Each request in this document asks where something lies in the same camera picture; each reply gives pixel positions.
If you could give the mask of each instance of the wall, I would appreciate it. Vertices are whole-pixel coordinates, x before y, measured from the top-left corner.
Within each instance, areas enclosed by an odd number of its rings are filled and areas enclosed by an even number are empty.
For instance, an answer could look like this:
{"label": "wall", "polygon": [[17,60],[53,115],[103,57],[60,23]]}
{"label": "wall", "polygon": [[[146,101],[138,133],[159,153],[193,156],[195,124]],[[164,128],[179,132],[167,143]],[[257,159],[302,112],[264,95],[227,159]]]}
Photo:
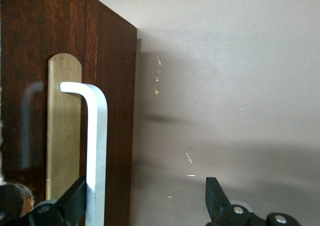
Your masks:
{"label": "wall", "polygon": [[132,225],[205,225],[208,176],[319,224],[319,0],[101,1],[141,39]]}

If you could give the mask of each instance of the gray wall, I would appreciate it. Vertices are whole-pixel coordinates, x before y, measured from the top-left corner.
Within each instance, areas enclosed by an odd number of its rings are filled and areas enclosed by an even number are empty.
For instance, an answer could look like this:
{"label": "gray wall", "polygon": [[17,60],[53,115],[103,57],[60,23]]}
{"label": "gray wall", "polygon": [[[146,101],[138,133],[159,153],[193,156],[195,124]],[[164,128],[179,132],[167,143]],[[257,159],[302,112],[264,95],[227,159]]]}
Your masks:
{"label": "gray wall", "polygon": [[101,1],[141,39],[132,225],[204,226],[208,176],[318,225],[320,0]]}

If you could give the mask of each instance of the white door handle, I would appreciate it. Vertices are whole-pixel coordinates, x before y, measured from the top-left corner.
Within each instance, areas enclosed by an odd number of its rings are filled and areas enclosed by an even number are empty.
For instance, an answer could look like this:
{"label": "white door handle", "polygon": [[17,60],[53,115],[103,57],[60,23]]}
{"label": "white door handle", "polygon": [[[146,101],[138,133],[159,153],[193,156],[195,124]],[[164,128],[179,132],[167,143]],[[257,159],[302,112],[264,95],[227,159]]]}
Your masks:
{"label": "white door handle", "polygon": [[88,109],[86,157],[86,226],[103,226],[107,167],[108,106],[104,93],[96,86],[80,82],[62,82],[64,93],[80,94]]}

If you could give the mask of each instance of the cabinet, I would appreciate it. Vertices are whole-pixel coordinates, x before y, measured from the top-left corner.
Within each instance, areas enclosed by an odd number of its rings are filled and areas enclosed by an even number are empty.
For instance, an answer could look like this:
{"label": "cabinet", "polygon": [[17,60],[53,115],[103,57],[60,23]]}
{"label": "cabinet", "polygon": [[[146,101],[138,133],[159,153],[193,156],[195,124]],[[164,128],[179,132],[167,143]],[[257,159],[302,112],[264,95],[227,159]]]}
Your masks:
{"label": "cabinet", "polygon": [[[1,152],[7,181],[45,199],[48,60],[69,53],[108,101],[105,225],[130,224],[137,29],[99,0],[1,0]],[[80,175],[86,172],[82,104]]]}

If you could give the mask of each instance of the dark brown wooden door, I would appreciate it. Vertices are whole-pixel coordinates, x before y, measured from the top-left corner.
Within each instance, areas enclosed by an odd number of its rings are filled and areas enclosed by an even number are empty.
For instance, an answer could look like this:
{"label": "dark brown wooden door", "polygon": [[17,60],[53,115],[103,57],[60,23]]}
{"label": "dark brown wooden door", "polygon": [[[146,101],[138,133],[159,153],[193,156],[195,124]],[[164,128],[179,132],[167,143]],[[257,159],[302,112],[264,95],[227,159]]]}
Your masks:
{"label": "dark brown wooden door", "polygon": [[[1,0],[3,174],[45,199],[48,59],[69,53],[108,102],[105,225],[130,224],[137,29],[99,0]],[[86,169],[82,104],[80,174]]]}

